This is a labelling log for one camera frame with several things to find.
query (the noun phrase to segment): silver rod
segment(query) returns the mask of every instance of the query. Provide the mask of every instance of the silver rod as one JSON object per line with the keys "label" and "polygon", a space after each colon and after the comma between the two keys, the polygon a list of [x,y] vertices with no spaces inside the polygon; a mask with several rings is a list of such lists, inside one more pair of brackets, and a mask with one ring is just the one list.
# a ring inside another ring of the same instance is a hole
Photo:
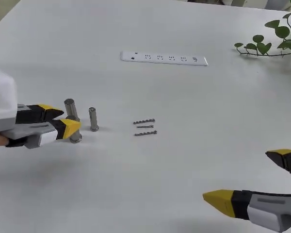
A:
{"label": "silver rod", "polygon": [[97,115],[96,115],[96,109],[93,107],[90,107],[88,109],[89,112],[89,118],[91,120],[91,131],[96,132],[99,130],[99,126],[97,125]]}
{"label": "silver rod", "polygon": [[[77,118],[75,116],[67,116],[66,119],[70,119],[70,120],[75,120],[77,121]],[[72,134],[70,136],[70,142],[71,143],[78,143],[78,142],[81,142],[82,141],[82,134],[80,133],[79,130],[75,131],[74,134]]]}
{"label": "silver rod", "polygon": [[64,101],[64,103],[65,103],[67,115],[68,116],[75,116],[77,118],[77,121],[80,121],[74,100],[73,99],[66,99]]}

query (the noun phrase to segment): white table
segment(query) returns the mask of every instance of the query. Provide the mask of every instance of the white table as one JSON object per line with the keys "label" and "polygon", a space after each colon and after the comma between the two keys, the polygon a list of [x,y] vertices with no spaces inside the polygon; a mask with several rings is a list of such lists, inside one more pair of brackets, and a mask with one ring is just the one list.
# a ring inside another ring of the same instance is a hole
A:
{"label": "white table", "polygon": [[[0,148],[0,233],[267,233],[202,199],[216,189],[291,193],[264,152],[291,148],[291,56],[235,42],[283,12],[157,0],[21,0],[0,22],[0,68],[19,102],[64,109],[83,141]],[[122,62],[121,50],[206,57],[208,67]],[[100,130],[88,130],[88,108]],[[155,118],[157,135],[134,137]]]}

